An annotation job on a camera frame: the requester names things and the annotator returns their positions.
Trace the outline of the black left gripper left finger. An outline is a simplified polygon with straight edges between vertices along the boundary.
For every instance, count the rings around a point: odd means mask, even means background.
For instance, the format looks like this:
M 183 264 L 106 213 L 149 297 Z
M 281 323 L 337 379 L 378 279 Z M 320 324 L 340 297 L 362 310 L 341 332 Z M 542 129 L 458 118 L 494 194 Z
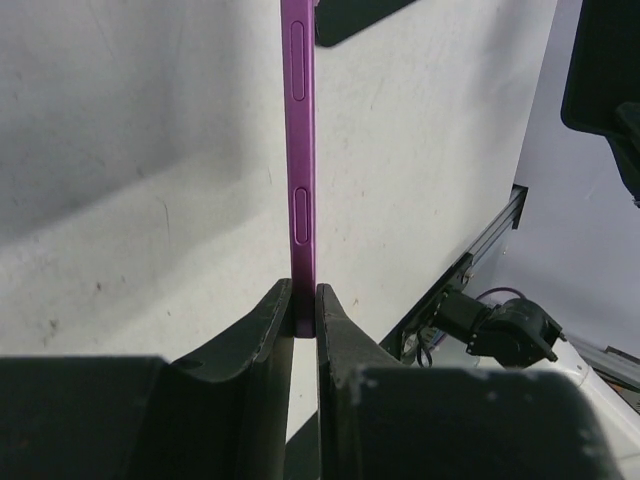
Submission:
M 279 479 L 292 370 L 292 287 L 175 361 L 1 361 L 5 479 Z

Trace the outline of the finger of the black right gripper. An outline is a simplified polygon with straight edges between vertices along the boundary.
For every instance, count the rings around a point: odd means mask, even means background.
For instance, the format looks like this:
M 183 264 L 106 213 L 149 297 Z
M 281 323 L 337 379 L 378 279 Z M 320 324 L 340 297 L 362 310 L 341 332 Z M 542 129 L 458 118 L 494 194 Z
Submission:
M 615 110 L 621 133 L 607 138 L 622 183 L 639 204 L 639 114 L 638 102 L 625 102 Z

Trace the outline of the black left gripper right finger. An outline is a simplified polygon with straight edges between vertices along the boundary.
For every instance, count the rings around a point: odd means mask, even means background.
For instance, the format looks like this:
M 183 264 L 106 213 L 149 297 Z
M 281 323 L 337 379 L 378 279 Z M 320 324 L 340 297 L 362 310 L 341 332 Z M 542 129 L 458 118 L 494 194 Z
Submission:
M 316 293 L 323 479 L 618 479 L 587 398 L 564 375 L 418 368 Z

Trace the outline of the small black cased phone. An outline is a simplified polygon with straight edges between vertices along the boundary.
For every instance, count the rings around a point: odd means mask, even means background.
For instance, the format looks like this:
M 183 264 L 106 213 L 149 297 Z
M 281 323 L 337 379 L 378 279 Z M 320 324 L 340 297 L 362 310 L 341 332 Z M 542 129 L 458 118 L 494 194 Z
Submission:
M 584 1 L 561 107 L 570 129 L 622 137 L 616 110 L 639 101 L 639 2 Z

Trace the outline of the purple bare phone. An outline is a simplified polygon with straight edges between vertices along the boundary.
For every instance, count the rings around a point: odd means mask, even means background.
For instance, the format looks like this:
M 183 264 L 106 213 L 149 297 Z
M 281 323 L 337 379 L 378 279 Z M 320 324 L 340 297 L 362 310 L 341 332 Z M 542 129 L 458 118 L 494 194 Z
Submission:
M 280 7 L 294 331 L 310 339 L 316 336 L 315 4 L 282 0 Z

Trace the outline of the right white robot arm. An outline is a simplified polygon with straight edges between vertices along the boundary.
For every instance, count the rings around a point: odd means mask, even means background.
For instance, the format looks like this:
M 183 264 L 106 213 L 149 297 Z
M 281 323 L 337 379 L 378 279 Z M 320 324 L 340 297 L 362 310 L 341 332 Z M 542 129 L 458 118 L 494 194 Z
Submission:
M 608 138 L 616 165 L 634 204 L 639 204 L 639 104 L 615 110 L 620 137 Z M 564 343 L 562 327 L 513 287 L 494 287 L 473 298 L 447 290 L 439 298 L 432 324 L 466 344 L 468 354 L 491 357 L 506 368 L 524 369 L 541 360 L 559 360 L 554 345 Z

